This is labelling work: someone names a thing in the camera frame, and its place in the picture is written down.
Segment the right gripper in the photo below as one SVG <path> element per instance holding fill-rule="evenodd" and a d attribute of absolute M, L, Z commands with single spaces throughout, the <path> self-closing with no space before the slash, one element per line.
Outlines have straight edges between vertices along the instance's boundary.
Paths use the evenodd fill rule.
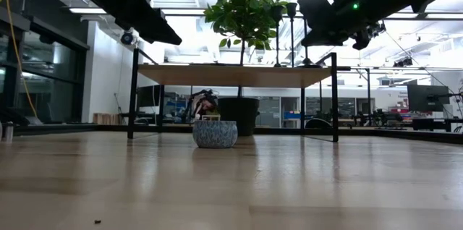
<path fill-rule="evenodd" d="M 310 28 L 301 42 L 303 46 L 341 46 L 347 40 L 347 34 L 338 29 L 335 10 L 337 14 L 360 13 L 361 6 L 360 0 L 334 0 L 332 6 L 327 0 L 297 0 L 297 3 Z M 368 25 L 358 24 L 348 32 L 348 36 L 355 40 L 354 49 L 361 50 L 368 46 L 368 28 Z"/>

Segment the grey speckled ceramic bowl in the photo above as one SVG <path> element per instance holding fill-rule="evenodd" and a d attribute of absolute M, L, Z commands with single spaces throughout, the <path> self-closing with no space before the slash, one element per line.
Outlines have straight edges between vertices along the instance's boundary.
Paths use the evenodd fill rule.
<path fill-rule="evenodd" d="M 237 123 L 197 120 L 192 128 L 192 136 L 199 148 L 231 148 L 238 138 Z"/>

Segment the black ceiling-mounted device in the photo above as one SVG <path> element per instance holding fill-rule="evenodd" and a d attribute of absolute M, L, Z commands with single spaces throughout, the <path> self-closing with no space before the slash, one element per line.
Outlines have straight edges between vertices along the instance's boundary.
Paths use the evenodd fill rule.
<path fill-rule="evenodd" d="M 410 67 L 413 65 L 413 58 L 408 56 L 394 62 L 393 67 Z"/>
<path fill-rule="evenodd" d="M 383 20 L 374 23 L 368 27 L 369 39 L 378 37 L 381 33 L 386 32 L 386 25 Z"/>

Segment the ceiling light strip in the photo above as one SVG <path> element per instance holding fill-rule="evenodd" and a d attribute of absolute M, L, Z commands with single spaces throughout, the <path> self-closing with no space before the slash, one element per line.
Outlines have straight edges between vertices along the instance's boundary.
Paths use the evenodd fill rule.
<path fill-rule="evenodd" d="M 101 8 L 78 8 L 78 7 L 70 7 L 69 11 L 73 14 L 107 14 L 106 11 L 104 11 Z"/>

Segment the potted green ficus plant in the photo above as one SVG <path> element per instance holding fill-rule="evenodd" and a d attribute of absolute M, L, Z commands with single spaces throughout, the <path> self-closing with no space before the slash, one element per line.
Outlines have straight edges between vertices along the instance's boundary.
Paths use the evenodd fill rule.
<path fill-rule="evenodd" d="M 271 7 L 282 5 L 282 14 L 288 3 L 284 0 L 217 0 L 203 11 L 205 22 L 212 24 L 212 30 L 224 38 L 220 47 L 240 45 L 239 66 L 245 65 L 245 49 L 269 50 L 271 39 L 276 37 L 276 24 Z M 218 100 L 221 118 L 237 123 L 239 136 L 251 136 L 255 129 L 260 101 L 237 94 L 235 98 Z"/>

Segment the person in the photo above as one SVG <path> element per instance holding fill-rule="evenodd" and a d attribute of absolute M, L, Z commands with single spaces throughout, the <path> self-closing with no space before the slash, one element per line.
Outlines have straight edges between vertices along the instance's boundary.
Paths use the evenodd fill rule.
<path fill-rule="evenodd" d="M 201 90 L 193 93 L 188 100 L 186 117 L 192 121 L 202 119 L 204 115 L 218 113 L 217 96 L 212 90 Z"/>

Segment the black office chair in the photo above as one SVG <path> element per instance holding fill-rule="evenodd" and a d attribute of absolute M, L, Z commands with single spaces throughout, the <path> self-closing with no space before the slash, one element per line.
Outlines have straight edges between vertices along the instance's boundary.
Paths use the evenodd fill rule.
<path fill-rule="evenodd" d="M 309 119 L 305 123 L 305 129 L 330 129 L 332 125 L 330 122 L 319 118 Z"/>

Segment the black computer monitor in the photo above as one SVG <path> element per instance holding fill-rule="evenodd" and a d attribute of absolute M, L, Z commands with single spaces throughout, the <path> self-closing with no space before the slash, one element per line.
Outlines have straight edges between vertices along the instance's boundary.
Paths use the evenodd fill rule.
<path fill-rule="evenodd" d="M 450 104 L 449 89 L 436 85 L 408 85 L 408 104 L 410 111 L 442 112 Z"/>

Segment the dark office desk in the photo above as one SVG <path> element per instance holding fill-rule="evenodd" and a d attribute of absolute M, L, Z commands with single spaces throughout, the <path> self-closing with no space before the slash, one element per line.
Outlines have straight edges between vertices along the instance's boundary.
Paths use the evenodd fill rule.
<path fill-rule="evenodd" d="M 451 132 L 452 124 L 463 124 L 463 119 L 413 119 L 412 128 L 413 130 L 426 129 L 434 131 L 435 129 L 445 130 Z"/>

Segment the small silver cylinder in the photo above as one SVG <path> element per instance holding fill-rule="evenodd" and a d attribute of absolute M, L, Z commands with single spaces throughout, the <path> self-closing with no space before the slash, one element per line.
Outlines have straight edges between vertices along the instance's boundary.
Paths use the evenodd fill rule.
<path fill-rule="evenodd" d="M 3 141 L 4 142 L 11 142 L 14 136 L 14 123 L 13 122 L 6 122 L 3 124 Z"/>

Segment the wooden riser shelf dark frame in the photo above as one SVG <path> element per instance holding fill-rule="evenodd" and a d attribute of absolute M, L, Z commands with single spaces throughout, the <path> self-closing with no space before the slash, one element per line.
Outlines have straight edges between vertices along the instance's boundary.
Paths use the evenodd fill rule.
<path fill-rule="evenodd" d="M 238 94 L 243 88 L 299 88 L 301 90 L 301 107 L 305 106 L 305 88 L 320 83 L 331 77 L 331 96 L 333 109 L 332 141 L 339 141 L 337 54 L 329 53 L 321 61 L 331 59 L 331 66 L 326 68 L 282 68 L 282 67 L 245 67 L 221 65 L 161 65 L 156 63 L 143 50 L 133 51 L 132 76 L 129 97 L 129 118 L 127 137 L 134 138 L 136 116 L 137 77 L 143 74 L 161 85 L 160 99 L 163 100 L 165 85 L 191 85 L 213 87 L 238 87 Z"/>

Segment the black metal rig frame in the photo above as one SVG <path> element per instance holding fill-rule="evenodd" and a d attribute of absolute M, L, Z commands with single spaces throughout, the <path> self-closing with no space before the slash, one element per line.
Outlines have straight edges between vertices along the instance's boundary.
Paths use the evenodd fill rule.
<path fill-rule="evenodd" d="M 46 124 L 40 126 L 16 126 L 15 136 L 23 135 L 47 135 L 63 134 L 71 132 L 124 132 L 128 131 L 128 126 L 123 125 L 97 125 L 97 124 Z M 150 127 L 136 126 L 135 132 L 149 133 L 191 133 L 192 127 Z M 327 136 L 332 139 L 332 131 L 329 129 L 284 129 L 270 127 L 256 127 L 255 135 L 305 135 L 305 136 Z M 338 136 L 359 136 L 359 137 L 391 137 L 405 140 L 419 140 L 427 142 L 442 142 L 455 145 L 463 145 L 463 134 L 450 132 L 423 132 L 407 130 L 387 130 L 387 129 L 339 129 Z"/>

